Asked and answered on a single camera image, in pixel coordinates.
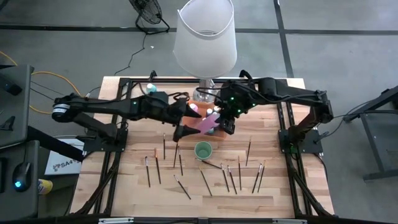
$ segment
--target desk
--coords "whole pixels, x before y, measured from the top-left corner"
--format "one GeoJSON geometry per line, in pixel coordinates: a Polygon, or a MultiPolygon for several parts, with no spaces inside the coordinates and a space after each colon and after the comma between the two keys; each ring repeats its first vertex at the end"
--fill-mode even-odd
{"type": "MultiPolygon", "coordinates": [[[[115,98],[119,77],[104,77],[100,99],[115,98]]],[[[303,79],[289,78],[290,86],[305,88],[303,79]]],[[[193,92],[195,83],[156,84],[158,91],[173,93],[176,91],[193,92]]],[[[141,95],[139,88],[132,92],[141,95]]],[[[292,105],[295,120],[298,123],[308,114],[308,107],[292,105]]],[[[111,115],[96,114],[95,118],[111,122],[111,115]]],[[[179,142],[182,151],[184,176],[181,176],[178,164],[173,168],[175,143],[172,141],[174,128],[169,124],[142,119],[129,122],[127,146],[122,153],[118,180],[114,195],[112,216],[130,217],[223,217],[223,218],[290,218],[294,217],[292,199],[287,178],[286,161],[279,151],[277,132],[280,129],[276,105],[257,106],[248,114],[236,120],[235,134],[224,141],[210,142],[213,155],[210,162],[219,165],[229,164],[237,186],[226,190],[224,178],[219,169],[205,165],[195,159],[193,148],[198,142],[195,136],[188,136],[179,142]],[[163,133],[166,133],[166,160],[163,160],[163,133]],[[239,190],[238,156],[246,158],[249,138],[252,136],[248,166],[241,162],[242,191],[239,190]],[[162,184],[159,184],[154,148],[157,148],[162,184]],[[145,156],[149,158],[151,188],[148,188],[145,156]],[[259,163],[266,160],[264,178],[260,192],[251,193],[259,163]],[[206,176],[213,193],[209,196],[198,166],[206,176]],[[184,194],[173,175],[176,175],[190,194],[192,200],[184,194]]],[[[89,199],[100,179],[103,152],[92,153],[82,164],[71,212],[77,211],[89,199]]],[[[325,209],[333,213],[326,176],[321,162],[314,155],[303,154],[303,164],[307,184],[325,209]]],[[[298,190],[300,208],[304,211],[301,191],[298,190]]]]}

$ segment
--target paintbrush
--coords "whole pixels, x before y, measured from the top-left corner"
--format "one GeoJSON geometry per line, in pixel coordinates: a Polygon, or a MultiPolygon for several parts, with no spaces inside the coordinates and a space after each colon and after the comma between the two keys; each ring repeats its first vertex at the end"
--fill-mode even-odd
{"type": "Polygon", "coordinates": [[[262,176],[264,175],[264,169],[266,169],[266,161],[264,161],[264,165],[263,165],[263,167],[262,167],[262,172],[261,172],[261,177],[260,177],[260,183],[259,183],[259,188],[257,189],[257,193],[260,192],[260,186],[261,186],[262,176]]]}
{"type": "Polygon", "coordinates": [[[242,179],[241,179],[241,160],[238,156],[238,167],[239,167],[239,187],[242,190],[242,179]]]}
{"type": "Polygon", "coordinates": [[[216,166],[216,165],[214,165],[214,164],[211,164],[211,163],[209,163],[209,162],[203,161],[203,160],[198,159],[198,158],[197,158],[197,160],[199,160],[200,162],[203,162],[203,163],[205,163],[205,164],[207,164],[207,165],[211,165],[212,167],[215,167],[215,168],[217,168],[217,169],[221,169],[221,167],[216,166]]]}
{"type": "Polygon", "coordinates": [[[206,177],[205,177],[205,175],[203,174],[203,171],[201,170],[200,166],[199,166],[199,170],[200,170],[201,176],[203,177],[203,180],[205,181],[206,187],[207,187],[207,189],[209,190],[210,196],[213,196],[213,194],[211,193],[211,190],[210,190],[210,188],[209,188],[209,185],[207,184],[206,177]]]}
{"type": "Polygon", "coordinates": [[[259,172],[257,172],[256,180],[254,181],[253,190],[251,191],[252,194],[254,193],[254,189],[256,188],[256,183],[257,183],[257,179],[259,178],[261,167],[262,167],[262,164],[260,164],[259,172]]]}
{"type": "Polygon", "coordinates": [[[166,159],[166,140],[165,140],[165,133],[163,133],[163,159],[166,159]]]}
{"type": "Polygon", "coordinates": [[[191,197],[189,197],[188,192],[185,190],[184,186],[181,184],[181,182],[177,179],[177,177],[175,175],[174,175],[174,178],[178,182],[178,184],[181,186],[181,188],[185,192],[185,194],[188,196],[189,200],[191,200],[191,197]]]}
{"type": "Polygon", "coordinates": [[[148,157],[145,157],[145,166],[147,167],[147,175],[148,175],[148,185],[150,187],[150,179],[149,179],[149,168],[148,168],[148,157]]]}
{"type": "Polygon", "coordinates": [[[235,182],[234,182],[234,179],[232,177],[232,173],[231,173],[231,169],[229,168],[229,165],[227,165],[227,168],[228,168],[229,176],[231,177],[232,186],[234,186],[235,194],[238,194],[237,191],[236,191],[235,182]]]}
{"type": "Polygon", "coordinates": [[[226,176],[225,176],[225,172],[224,172],[224,167],[223,164],[221,163],[221,171],[223,171],[223,175],[224,175],[224,180],[225,180],[225,184],[226,184],[226,188],[229,192],[229,187],[228,187],[228,181],[226,181],[226,176]]]}
{"type": "Polygon", "coordinates": [[[175,168],[175,159],[177,158],[177,148],[178,148],[178,142],[175,145],[175,153],[174,153],[174,163],[173,163],[173,168],[175,168]]]}
{"type": "Polygon", "coordinates": [[[247,154],[247,156],[246,156],[246,166],[248,166],[249,153],[250,153],[250,145],[251,145],[251,136],[250,136],[250,141],[249,141],[248,154],[247,154]]]}
{"type": "Polygon", "coordinates": [[[157,169],[157,175],[159,176],[159,183],[162,184],[162,181],[160,180],[160,170],[159,170],[159,162],[157,160],[157,151],[155,148],[155,160],[156,160],[156,169],[157,169]]]}
{"type": "Polygon", "coordinates": [[[182,172],[182,162],[181,162],[181,150],[180,150],[180,147],[178,147],[178,158],[180,159],[181,175],[184,175],[184,173],[182,172]]]}

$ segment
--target white lampshade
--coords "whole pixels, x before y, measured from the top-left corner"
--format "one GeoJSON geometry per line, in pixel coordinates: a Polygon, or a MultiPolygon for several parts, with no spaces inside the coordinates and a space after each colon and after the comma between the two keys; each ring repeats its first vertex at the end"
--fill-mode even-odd
{"type": "Polygon", "coordinates": [[[178,12],[174,55],[194,77],[217,78],[235,66],[234,7],[230,0],[191,0],[178,12]]]}

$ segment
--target lamp base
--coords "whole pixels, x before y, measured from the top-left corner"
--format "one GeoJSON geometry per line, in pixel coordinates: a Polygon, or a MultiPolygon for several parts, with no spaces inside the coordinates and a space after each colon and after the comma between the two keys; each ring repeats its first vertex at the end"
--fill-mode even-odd
{"type": "MultiPolygon", "coordinates": [[[[213,88],[215,86],[213,80],[208,79],[208,80],[200,80],[199,81],[199,87],[203,88],[213,88]]],[[[200,90],[205,93],[200,93],[196,89],[193,91],[193,100],[199,101],[199,102],[206,102],[206,103],[212,103],[215,100],[214,96],[211,96],[206,93],[210,93],[213,95],[217,95],[217,90],[200,90]]]]}

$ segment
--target yellow object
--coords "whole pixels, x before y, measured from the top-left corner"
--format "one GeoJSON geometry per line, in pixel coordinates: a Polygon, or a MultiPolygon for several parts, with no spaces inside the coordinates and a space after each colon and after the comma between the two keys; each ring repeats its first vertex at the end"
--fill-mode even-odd
{"type": "Polygon", "coordinates": [[[39,184],[37,185],[37,190],[39,190],[39,195],[45,195],[50,193],[53,184],[50,180],[39,179],[39,184]]]}
{"type": "MultiPolygon", "coordinates": [[[[4,55],[6,58],[8,58],[15,66],[18,65],[17,62],[15,62],[10,56],[6,55],[4,52],[0,51],[0,54],[4,55]]],[[[46,72],[46,71],[32,73],[32,75],[36,75],[36,74],[47,74],[47,75],[53,75],[55,77],[62,78],[63,80],[67,81],[69,83],[69,85],[71,85],[73,87],[73,89],[77,92],[77,94],[79,94],[81,96],[81,94],[80,94],[79,90],[76,88],[76,86],[71,81],[69,81],[69,79],[63,77],[62,75],[59,75],[59,74],[56,74],[56,73],[53,73],[53,72],[46,72]]],[[[32,105],[29,105],[29,108],[34,110],[34,111],[36,111],[36,112],[38,112],[38,113],[52,114],[51,112],[38,110],[38,109],[34,108],[32,105]]]]}

